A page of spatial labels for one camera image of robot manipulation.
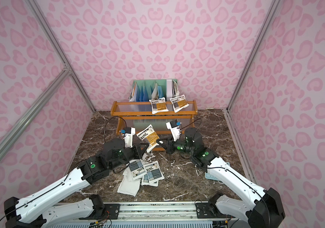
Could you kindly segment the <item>blue coffee bag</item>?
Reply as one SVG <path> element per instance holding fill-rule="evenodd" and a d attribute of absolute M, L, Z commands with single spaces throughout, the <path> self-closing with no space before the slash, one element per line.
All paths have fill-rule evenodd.
<path fill-rule="evenodd" d="M 158 181 L 156 182 L 149 182 L 147 174 L 143 176 L 141 180 L 141 185 L 142 186 L 153 186 L 153 187 L 158 187 Z"/>
<path fill-rule="evenodd" d="M 159 165 L 158 161 L 154 161 L 152 163 L 145 164 L 144 167 L 146 169 L 148 180 L 150 183 L 165 179 L 165 177 L 160 169 L 160 165 Z"/>
<path fill-rule="evenodd" d="M 132 180 L 143 178 L 147 174 L 144 163 L 141 159 L 132 160 L 129 163 L 128 168 L 130 169 Z"/>

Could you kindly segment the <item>green file organizer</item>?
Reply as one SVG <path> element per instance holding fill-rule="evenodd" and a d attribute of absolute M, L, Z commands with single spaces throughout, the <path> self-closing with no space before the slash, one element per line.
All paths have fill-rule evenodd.
<path fill-rule="evenodd" d="M 181 95 L 178 81 L 176 79 L 172 80 L 174 97 L 178 97 Z M 163 97 L 166 101 L 169 101 L 166 99 L 166 79 L 149 79 L 135 80 L 128 99 L 130 102 L 149 102 L 149 100 L 157 100 Z"/>

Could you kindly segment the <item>plain white bag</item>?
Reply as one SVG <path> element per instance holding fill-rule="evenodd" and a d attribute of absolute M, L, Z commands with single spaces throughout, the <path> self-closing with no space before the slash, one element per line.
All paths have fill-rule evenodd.
<path fill-rule="evenodd" d="M 129 168 L 125 169 L 123 172 L 123 179 L 117 190 L 120 194 L 136 196 L 140 189 L 141 179 L 133 180 L 132 172 Z"/>

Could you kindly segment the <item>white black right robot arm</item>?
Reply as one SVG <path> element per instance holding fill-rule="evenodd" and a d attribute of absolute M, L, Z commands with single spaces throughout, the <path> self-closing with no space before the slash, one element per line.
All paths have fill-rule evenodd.
<path fill-rule="evenodd" d="M 273 188 L 265 189 L 250 181 L 229 166 L 215 151 L 205 146 L 197 128 L 185 130 L 184 139 L 156 139 L 168 154 L 184 152 L 196 168 L 208 173 L 228 188 L 239 200 L 217 193 L 210 199 L 211 208 L 221 214 L 238 218 L 252 228 L 278 228 L 285 219 L 280 194 Z"/>

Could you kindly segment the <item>white binder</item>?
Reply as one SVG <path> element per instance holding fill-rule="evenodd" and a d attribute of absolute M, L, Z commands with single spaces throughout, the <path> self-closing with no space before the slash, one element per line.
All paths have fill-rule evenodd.
<path fill-rule="evenodd" d="M 174 84 L 173 84 L 172 79 L 167 79 L 166 80 L 166 99 L 167 100 L 174 97 L 173 85 Z"/>

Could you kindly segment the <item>orange wooden three-tier shelf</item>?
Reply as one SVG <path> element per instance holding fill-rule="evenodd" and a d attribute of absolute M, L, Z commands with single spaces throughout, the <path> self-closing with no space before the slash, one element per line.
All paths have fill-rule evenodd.
<path fill-rule="evenodd" d="M 114 102 L 111 115 L 119 118 L 119 138 L 105 144 L 104 151 L 116 158 L 141 158 L 155 148 L 167 154 L 189 152 L 194 142 L 194 135 L 182 138 L 184 131 L 193 131 L 193 118 L 197 114 L 194 101 L 181 104 L 166 103 L 164 100 L 151 102 Z"/>

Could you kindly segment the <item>light blue calculator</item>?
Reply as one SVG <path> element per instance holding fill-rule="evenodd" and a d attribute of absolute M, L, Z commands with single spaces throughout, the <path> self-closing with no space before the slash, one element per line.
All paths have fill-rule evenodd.
<path fill-rule="evenodd" d="M 206 174 L 212 179 L 216 181 L 220 181 L 222 183 L 226 183 L 228 181 L 228 171 L 226 170 L 230 167 L 230 162 L 227 162 L 225 165 L 211 165 L 207 168 Z"/>

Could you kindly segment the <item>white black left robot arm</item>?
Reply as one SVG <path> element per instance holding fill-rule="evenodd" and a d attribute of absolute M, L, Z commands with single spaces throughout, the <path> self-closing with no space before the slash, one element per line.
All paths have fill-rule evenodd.
<path fill-rule="evenodd" d="M 107 219 L 105 204 L 96 194 L 68 205 L 56 206 L 56 203 L 109 176 L 117 167 L 141 159 L 148 146 L 145 142 L 126 146 L 121 138 L 110 140 L 104 144 L 102 151 L 81 161 L 66 176 L 44 189 L 21 199 L 7 199 L 4 202 L 5 226 L 46 228 L 71 219 Z"/>

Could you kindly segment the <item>yellow coffee bag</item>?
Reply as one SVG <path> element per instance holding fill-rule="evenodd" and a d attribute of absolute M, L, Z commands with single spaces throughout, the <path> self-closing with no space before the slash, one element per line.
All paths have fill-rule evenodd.
<path fill-rule="evenodd" d="M 160 140 L 158 134 L 154 130 L 153 126 L 150 124 L 144 130 L 140 131 L 137 134 L 137 137 L 142 140 L 144 143 L 148 143 L 148 147 L 146 149 L 147 153 L 150 153 L 156 146 L 158 146 L 157 141 Z"/>
<path fill-rule="evenodd" d="M 178 97 L 170 98 L 170 101 L 173 105 L 174 112 L 177 113 L 181 111 L 182 109 L 189 106 L 185 95 L 181 95 Z"/>
<path fill-rule="evenodd" d="M 168 108 L 166 105 L 165 98 L 159 98 L 157 100 L 149 100 L 152 107 L 152 114 L 155 115 L 157 113 L 168 112 Z"/>

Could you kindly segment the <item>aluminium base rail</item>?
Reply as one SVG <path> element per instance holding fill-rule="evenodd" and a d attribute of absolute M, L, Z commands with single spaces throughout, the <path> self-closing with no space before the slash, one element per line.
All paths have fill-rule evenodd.
<path fill-rule="evenodd" d="M 212 215 L 207 201 L 119 203 L 118 218 L 102 221 L 70 220 L 55 228 L 230 228 L 237 219 Z"/>

